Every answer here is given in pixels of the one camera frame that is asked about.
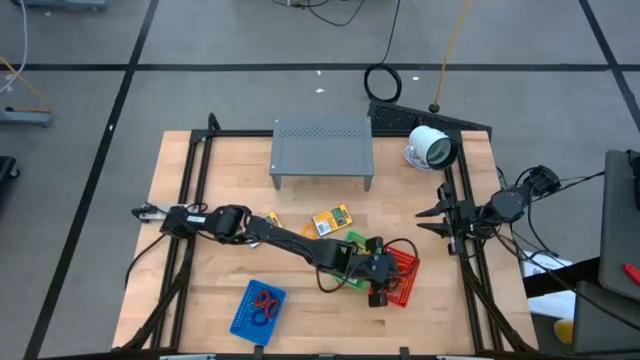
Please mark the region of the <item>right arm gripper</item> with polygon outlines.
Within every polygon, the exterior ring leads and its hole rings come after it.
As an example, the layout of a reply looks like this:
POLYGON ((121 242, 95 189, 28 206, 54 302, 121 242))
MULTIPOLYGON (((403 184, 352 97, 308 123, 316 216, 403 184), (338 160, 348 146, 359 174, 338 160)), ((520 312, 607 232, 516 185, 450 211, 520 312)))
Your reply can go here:
POLYGON ((434 217, 442 214, 442 223, 418 223, 419 228, 432 231, 441 238, 449 238, 448 252, 452 256, 466 253, 466 242, 478 238, 476 206, 470 200, 458 201, 456 193, 449 183, 442 184, 438 190, 439 202, 430 209, 416 214, 416 217, 434 217))

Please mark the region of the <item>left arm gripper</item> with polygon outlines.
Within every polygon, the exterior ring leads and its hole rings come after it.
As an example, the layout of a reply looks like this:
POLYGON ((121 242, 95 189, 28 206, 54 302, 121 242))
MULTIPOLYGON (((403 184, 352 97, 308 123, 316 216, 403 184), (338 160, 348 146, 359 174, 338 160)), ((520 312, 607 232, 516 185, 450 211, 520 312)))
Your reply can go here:
POLYGON ((394 290, 401 273, 395 257, 387 252, 381 237, 365 241, 365 251, 352 246, 347 265, 347 278, 370 283, 368 306, 371 308, 388 305, 388 293, 394 290))

